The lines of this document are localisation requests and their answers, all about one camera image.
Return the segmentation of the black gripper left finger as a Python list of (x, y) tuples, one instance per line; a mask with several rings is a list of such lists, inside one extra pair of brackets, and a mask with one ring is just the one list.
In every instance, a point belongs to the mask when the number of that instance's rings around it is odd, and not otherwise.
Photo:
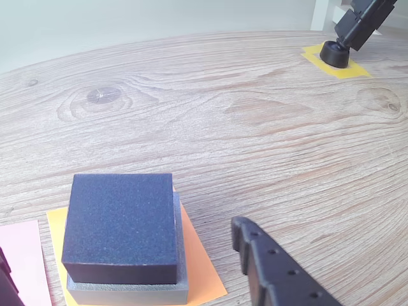
[(1, 306), (24, 306), (20, 299), (18, 289), (11, 277), (11, 268), (7, 262), (6, 256), (1, 249), (1, 283), (0, 283), (0, 302)]

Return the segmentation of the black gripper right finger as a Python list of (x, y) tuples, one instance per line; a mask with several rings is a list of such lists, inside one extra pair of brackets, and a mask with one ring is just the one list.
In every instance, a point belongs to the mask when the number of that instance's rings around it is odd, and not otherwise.
[(233, 217), (231, 236), (253, 305), (340, 305), (255, 222)]

